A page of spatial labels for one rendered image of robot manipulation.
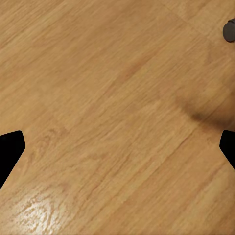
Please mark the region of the swivel chair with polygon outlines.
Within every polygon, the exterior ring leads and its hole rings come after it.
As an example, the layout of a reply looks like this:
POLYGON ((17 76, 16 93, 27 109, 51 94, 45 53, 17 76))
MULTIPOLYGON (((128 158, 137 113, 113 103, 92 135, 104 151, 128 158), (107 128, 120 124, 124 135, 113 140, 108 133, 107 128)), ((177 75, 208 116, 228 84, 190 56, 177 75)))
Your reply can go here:
POLYGON ((223 36, 227 41, 235 40, 235 18, 231 19, 223 27, 223 36))

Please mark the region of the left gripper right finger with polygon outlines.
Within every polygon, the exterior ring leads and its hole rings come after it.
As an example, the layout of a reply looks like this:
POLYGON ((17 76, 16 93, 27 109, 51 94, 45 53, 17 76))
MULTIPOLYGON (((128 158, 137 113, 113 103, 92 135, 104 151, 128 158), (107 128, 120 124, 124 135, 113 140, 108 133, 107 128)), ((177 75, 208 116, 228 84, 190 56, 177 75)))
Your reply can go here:
POLYGON ((224 130, 219 147, 235 170, 235 132, 224 130))

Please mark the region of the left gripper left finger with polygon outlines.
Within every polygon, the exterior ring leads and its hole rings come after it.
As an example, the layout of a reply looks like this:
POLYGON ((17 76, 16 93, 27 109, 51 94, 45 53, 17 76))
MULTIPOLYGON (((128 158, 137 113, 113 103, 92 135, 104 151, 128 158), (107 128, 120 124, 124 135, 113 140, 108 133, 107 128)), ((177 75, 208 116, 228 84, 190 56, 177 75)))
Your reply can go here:
POLYGON ((21 130, 0 136, 0 189, 25 150, 21 130))

